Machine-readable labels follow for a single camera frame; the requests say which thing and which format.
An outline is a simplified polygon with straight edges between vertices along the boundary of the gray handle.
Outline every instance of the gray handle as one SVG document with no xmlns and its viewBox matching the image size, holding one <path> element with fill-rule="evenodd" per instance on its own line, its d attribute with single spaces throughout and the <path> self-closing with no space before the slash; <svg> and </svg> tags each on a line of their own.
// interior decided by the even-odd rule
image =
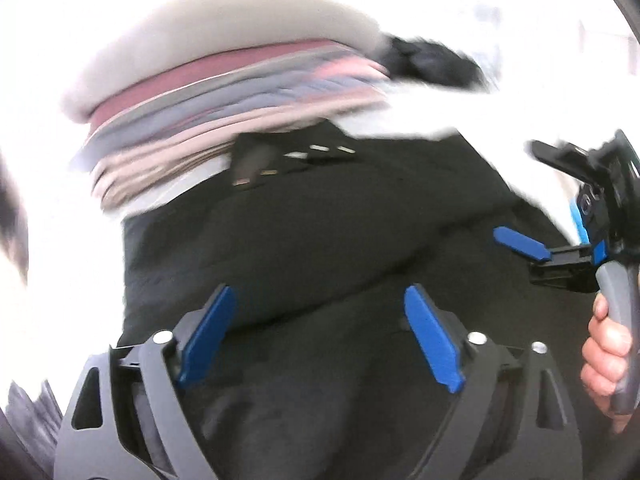
<svg viewBox="0 0 640 480">
<path fill-rule="evenodd" d="M 628 371 L 616 385 L 611 397 L 611 409 L 617 415 L 628 415 L 638 405 L 640 390 L 640 291 L 638 290 L 638 264 L 610 261 L 596 271 L 600 291 L 609 303 L 609 317 L 626 326 L 631 332 L 632 347 L 627 358 Z"/>
</svg>

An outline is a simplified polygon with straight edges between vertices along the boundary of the silver screw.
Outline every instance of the silver screw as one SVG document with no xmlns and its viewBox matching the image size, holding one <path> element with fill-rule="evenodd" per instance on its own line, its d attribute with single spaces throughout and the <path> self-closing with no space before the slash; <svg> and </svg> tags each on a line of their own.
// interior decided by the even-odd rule
<svg viewBox="0 0 640 480">
<path fill-rule="evenodd" d="M 486 336 L 482 332 L 469 332 L 466 336 L 466 340 L 474 345 L 483 345 L 486 343 Z"/>
<path fill-rule="evenodd" d="M 156 332 L 154 334 L 154 343 L 157 345 L 163 345 L 164 343 L 168 343 L 171 339 L 174 338 L 174 334 L 171 330 L 161 330 L 160 332 Z"/>
<path fill-rule="evenodd" d="M 548 351 L 546 345 L 540 341 L 534 341 L 533 343 L 531 343 L 531 349 L 536 354 L 546 354 L 546 352 Z"/>
</svg>

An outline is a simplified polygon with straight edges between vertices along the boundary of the metal rivet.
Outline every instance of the metal rivet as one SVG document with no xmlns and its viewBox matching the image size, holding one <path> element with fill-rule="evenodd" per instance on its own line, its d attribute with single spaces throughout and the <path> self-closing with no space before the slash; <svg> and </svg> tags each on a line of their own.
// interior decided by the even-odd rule
<svg viewBox="0 0 640 480">
<path fill-rule="evenodd" d="M 307 158 L 307 154 L 305 152 L 289 152 L 285 153 L 284 156 L 288 156 L 290 158 Z"/>
<path fill-rule="evenodd" d="M 161 330 L 160 332 L 156 332 L 154 334 L 154 343 L 158 345 L 163 345 L 164 343 L 168 343 L 171 339 L 174 338 L 174 333 L 171 330 Z"/>
<path fill-rule="evenodd" d="M 531 343 L 531 349 L 536 354 L 546 354 L 546 352 L 548 351 L 546 345 L 540 341 L 534 341 L 533 343 Z"/>
<path fill-rule="evenodd" d="M 483 345 L 487 342 L 487 338 L 482 332 L 469 332 L 466 336 L 466 340 L 474 345 Z"/>
</svg>

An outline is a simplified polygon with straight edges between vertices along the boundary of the black object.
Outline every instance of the black object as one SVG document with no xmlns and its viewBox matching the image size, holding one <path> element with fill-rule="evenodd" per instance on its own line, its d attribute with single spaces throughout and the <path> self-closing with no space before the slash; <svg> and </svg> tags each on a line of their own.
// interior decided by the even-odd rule
<svg viewBox="0 0 640 480">
<path fill-rule="evenodd" d="M 530 149 L 540 162 L 583 183 L 576 203 L 590 241 L 553 250 L 549 261 L 533 262 L 531 281 L 579 292 L 600 287 L 609 317 L 632 335 L 628 371 L 611 399 L 615 413 L 631 413 L 640 396 L 640 160 L 621 130 L 589 152 L 570 143 L 555 148 L 536 140 Z"/>
<path fill-rule="evenodd" d="M 422 283 L 465 326 L 554 350 L 589 462 L 608 425 L 576 373 L 591 299 L 530 286 L 493 243 L 496 224 L 566 244 L 460 135 L 353 139 L 327 122 L 241 134 L 228 171 L 125 222 L 119 344 L 175 326 L 228 283 L 241 307 L 183 403 L 220 477 L 397 480 L 452 399 L 399 331 L 404 291 Z"/>
<path fill-rule="evenodd" d="M 210 340 L 203 323 L 221 301 L 233 302 L 229 294 L 220 286 L 212 306 L 186 314 L 173 333 L 159 332 L 142 345 L 110 349 L 87 361 L 60 433 L 56 480 L 217 480 L 182 412 L 175 359 L 186 358 L 180 350 L 185 341 Z M 467 335 L 457 317 L 437 309 L 419 285 L 406 298 L 418 339 L 420 331 L 440 331 L 446 338 L 441 344 L 460 352 L 465 375 L 461 393 L 409 478 L 581 479 L 577 424 L 548 349 L 534 343 L 522 352 L 478 339 L 482 334 Z M 144 384 L 171 471 L 151 464 L 135 444 L 136 416 L 126 409 L 134 378 Z"/>
<path fill-rule="evenodd" d="M 0 153 L 0 250 L 16 266 L 24 282 L 29 270 L 27 215 L 14 179 Z"/>
<path fill-rule="evenodd" d="M 221 285 L 172 332 L 89 358 L 60 429 L 54 479 L 217 480 L 184 417 L 179 391 L 209 368 L 235 302 Z M 139 382 L 171 471 L 150 463 L 132 402 L 132 385 Z"/>
<path fill-rule="evenodd" d="M 412 479 L 581 479 L 578 427 L 546 345 L 533 342 L 522 351 L 468 333 L 455 315 L 437 309 L 420 285 L 408 290 L 405 301 L 410 321 L 415 319 L 410 302 L 422 306 L 424 316 L 434 316 L 460 352 L 465 375 Z M 420 320 L 412 327 L 420 340 Z M 426 335 L 433 339 L 433 333 Z M 442 346 L 446 352 L 447 344 Z"/>
<path fill-rule="evenodd" d="M 390 47 L 379 60 L 391 78 L 414 78 L 455 88 L 470 89 L 484 83 L 478 64 L 441 43 L 405 41 L 391 37 Z"/>
</svg>

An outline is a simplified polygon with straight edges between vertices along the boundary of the white fabric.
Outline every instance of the white fabric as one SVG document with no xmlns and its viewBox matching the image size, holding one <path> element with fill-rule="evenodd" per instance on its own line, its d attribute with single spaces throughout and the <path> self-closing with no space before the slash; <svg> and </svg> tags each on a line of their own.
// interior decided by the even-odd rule
<svg viewBox="0 0 640 480">
<path fill-rule="evenodd" d="M 331 0 L 174 0 L 98 52 L 64 94 L 62 111 L 84 123 L 106 98 L 195 59 L 316 39 L 366 55 L 383 44 L 374 19 Z"/>
</svg>

